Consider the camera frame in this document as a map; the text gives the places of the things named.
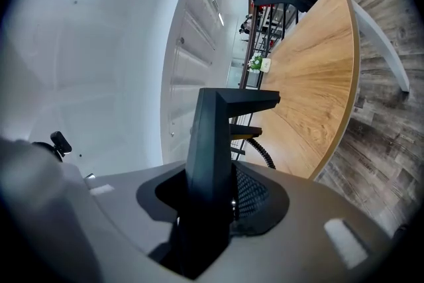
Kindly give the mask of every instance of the black cable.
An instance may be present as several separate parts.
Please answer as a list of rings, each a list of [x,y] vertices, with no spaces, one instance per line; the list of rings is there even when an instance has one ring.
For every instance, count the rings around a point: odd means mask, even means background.
[[[275,169],[276,166],[274,165],[274,162],[272,161],[271,156],[266,152],[266,150],[262,147],[261,144],[256,142],[253,138],[246,139],[246,142],[248,142],[250,145],[252,145],[264,158],[266,165],[271,168]]]

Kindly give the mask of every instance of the fluorescent light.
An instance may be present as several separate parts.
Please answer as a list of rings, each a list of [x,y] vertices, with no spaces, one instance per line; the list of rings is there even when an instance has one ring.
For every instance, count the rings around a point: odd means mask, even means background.
[[[224,21],[223,21],[223,18],[221,17],[220,13],[218,13],[218,17],[219,17],[219,20],[221,21],[221,24],[224,26]]]

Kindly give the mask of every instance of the white wall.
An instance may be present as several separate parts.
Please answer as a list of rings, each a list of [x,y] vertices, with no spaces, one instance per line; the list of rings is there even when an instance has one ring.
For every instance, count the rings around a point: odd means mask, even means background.
[[[161,164],[160,88],[177,5],[15,0],[2,27],[0,133],[48,142],[62,131],[74,148],[65,160],[83,175]]]
[[[2,25],[0,133],[50,142],[62,131],[74,148],[65,160],[83,175],[181,158],[198,88],[225,87],[247,13],[247,0],[219,1],[224,28],[204,0],[15,0]],[[215,49],[196,38],[186,8]],[[179,64],[181,35],[191,54]]]
[[[242,76],[243,68],[231,66],[228,72],[227,87],[231,89],[238,89],[240,79]]]

